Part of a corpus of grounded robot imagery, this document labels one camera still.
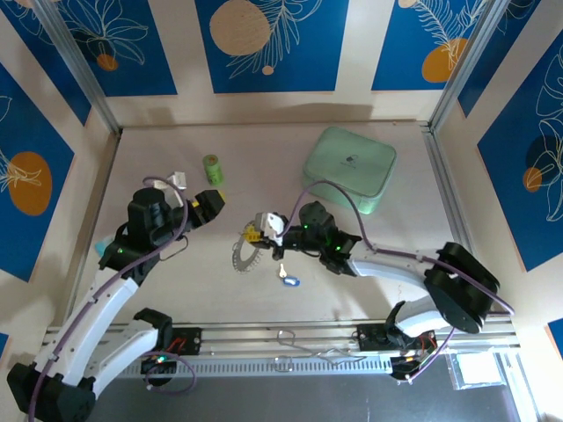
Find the metal key holder with rings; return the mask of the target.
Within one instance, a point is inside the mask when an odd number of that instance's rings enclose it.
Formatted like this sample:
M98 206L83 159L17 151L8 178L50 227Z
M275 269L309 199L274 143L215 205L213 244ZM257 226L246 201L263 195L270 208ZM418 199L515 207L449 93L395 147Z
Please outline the metal key holder with rings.
M237 273L249 273L260 262L262 251L261 249L252 246L246 239L246 235L254 234L254 227L252 222L248 222L242 232L239 233L238 240L232 245L231 248L231 264ZM244 258L243 249L246 246L251 246L250 254Z

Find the key with blue tag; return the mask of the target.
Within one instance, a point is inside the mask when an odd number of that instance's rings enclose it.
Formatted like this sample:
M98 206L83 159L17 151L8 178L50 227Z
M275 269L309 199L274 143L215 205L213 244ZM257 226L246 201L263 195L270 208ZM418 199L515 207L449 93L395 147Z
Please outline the key with blue tag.
M283 285L287 287L299 287L301 284L301 281L297 277L289 275L287 273L285 265L283 263L280 263L278 277L280 278Z

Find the green can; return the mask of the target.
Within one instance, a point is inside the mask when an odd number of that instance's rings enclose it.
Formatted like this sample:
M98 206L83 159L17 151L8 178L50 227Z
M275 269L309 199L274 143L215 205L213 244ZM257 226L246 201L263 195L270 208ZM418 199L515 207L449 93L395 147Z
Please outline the green can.
M223 183L223 171L217 155L209 154L202 158L202 164L207 181L212 186L220 186Z

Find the mint green zip pouch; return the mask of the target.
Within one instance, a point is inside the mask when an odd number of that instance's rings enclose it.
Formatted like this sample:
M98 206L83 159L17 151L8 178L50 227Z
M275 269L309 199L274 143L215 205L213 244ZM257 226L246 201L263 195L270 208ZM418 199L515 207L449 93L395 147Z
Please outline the mint green zip pouch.
M302 185L310 193L364 215L378 207L397 162L386 143L329 127L318 138L303 165Z

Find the black controller board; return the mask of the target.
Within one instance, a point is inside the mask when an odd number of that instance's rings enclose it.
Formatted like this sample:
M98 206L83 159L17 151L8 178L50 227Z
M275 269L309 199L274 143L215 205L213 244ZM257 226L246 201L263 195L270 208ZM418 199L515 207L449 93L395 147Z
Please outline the black controller board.
M177 361L164 355L151 355L141 362L142 375L172 375L176 373Z
M420 372L423 359L418 356L391 358L391 377L397 382L412 382Z

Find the clear plastic bag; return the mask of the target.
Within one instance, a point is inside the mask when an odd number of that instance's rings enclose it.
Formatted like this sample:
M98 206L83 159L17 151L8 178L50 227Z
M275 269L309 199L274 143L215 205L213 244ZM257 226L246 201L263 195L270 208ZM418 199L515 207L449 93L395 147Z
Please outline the clear plastic bag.
M452 353L446 356L454 390L503 386L505 375L494 353Z

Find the aluminium side rail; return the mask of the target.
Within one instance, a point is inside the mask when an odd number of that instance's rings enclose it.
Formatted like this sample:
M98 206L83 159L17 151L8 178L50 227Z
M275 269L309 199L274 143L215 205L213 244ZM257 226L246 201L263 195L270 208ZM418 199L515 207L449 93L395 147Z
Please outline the aluminium side rail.
M89 248L93 238L93 233L96 227L96 222L99 217L101 203L106 191L108 180L110 178L113 162L121 139L122 130L120 129L117 134L110 134L102 155L102 161L99 165L98 173L94 179L92 189L90 191L90 198L85 210L84 220L80 232L78 233L77 246L73 254L69 273L67 277L68 292L65 298L65 308L62 313L62 320L65 321L72 310L74 309L77 299L77 290L84 273Z
M450 175L446 157L442 153L441 144L429 126L422 126L421 129L453 239L468 252L473 253L472 240L465 224L454 180Z

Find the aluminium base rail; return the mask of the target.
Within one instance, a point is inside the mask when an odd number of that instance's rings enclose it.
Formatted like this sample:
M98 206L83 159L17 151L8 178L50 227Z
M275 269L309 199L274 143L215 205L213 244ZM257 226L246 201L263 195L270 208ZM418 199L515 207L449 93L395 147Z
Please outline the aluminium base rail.
M406 340L397 349L386 352L361 352L356 337L358 324L383 324L377 320L317 321L298 323L248 324L174 324L172 328L202 328L199 356L276 357L305 356L310 353L348 353L350 355L405 355L434 351L447 340L447 351L485 352L518 349L520 342L511 320L506 316L489 318L478 334L435 329Z

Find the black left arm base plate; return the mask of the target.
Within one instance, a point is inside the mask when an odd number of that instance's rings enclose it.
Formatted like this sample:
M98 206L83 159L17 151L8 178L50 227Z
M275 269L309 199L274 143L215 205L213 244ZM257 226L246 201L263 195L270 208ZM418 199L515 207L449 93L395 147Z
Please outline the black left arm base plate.
M201 350L202 328L184 327L172 329L172 341L166 349L179 356L196 356Z

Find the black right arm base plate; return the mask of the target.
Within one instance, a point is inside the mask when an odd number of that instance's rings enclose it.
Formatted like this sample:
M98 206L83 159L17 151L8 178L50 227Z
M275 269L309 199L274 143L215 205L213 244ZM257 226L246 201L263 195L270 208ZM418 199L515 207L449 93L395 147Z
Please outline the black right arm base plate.
M397 349L389 340L384 324L358 324L356 337L361 352L386 352Z

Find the blue floral wall poster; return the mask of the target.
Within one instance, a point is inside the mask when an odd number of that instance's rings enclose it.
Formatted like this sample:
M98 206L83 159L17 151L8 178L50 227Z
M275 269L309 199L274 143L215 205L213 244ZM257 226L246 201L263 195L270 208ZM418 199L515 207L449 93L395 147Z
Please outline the blue floral wall poster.
M526 270L563 252L563 35L478 144Z
M509 0L461 89L464 121L563 122L563 0Z
M488 0L395 0L373 91L440 90Z
M194 0L216 94L336 87L349 0Z
M177 93L149 0L62 0L58 10L106 96Z
M74 152L0 64L0 270L28 282Z
M0 0L0 10L84 126L91 111L91 103L35 15L31 0Z
M563 359L563 318L551 321L547 327L551 335L552 342Z

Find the aluminium frame post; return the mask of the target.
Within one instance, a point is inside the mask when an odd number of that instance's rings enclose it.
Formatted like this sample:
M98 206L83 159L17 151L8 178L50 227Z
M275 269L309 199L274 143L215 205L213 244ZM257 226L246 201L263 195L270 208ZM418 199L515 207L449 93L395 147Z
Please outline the aluminium frame post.
M487 0L485 10L475 25L472 35L467 41L460 61L451 73L435 110L428 119L429 133L434 135L448 117L451 107L457 102L460 91L474 70L477 61L488 41L492 37L501 16L510 0Z
M55 4L50 0L30 0L30 2L36 17L92 108L98 112L111 133L120 135L121 126L106 102L106 95Z

